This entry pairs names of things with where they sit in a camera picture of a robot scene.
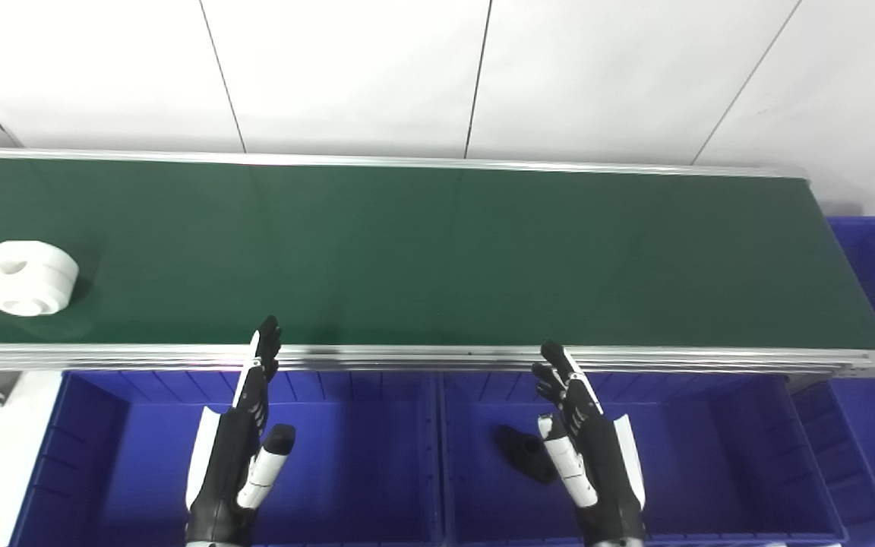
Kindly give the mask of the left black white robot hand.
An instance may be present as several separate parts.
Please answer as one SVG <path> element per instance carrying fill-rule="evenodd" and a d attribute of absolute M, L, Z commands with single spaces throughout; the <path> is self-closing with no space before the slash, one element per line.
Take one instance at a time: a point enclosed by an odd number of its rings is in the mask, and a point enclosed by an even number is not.
<path fill-rule="evenodd" d="M 185 546 L 250 546 L 258 509 L 292 448 L 292 425 L 267 427 L 281 326 L 270 315 L 253 333 L 232 404 L 201 413 L 185 486 Z"/>

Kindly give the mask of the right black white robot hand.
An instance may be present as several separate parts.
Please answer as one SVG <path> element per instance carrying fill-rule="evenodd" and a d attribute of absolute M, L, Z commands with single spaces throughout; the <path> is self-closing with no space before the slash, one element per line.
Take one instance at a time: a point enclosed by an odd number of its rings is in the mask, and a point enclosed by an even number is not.
<path fill-rule="evenodd" d="M 537 392 L 553 411 L 537 418 L 560 481 L 574 505 L 586 546 L 643 546 L 646 491 L 628 415 L 610 419 L 568 349 L 553 340 L 539 347 L 532 364 Z"/>

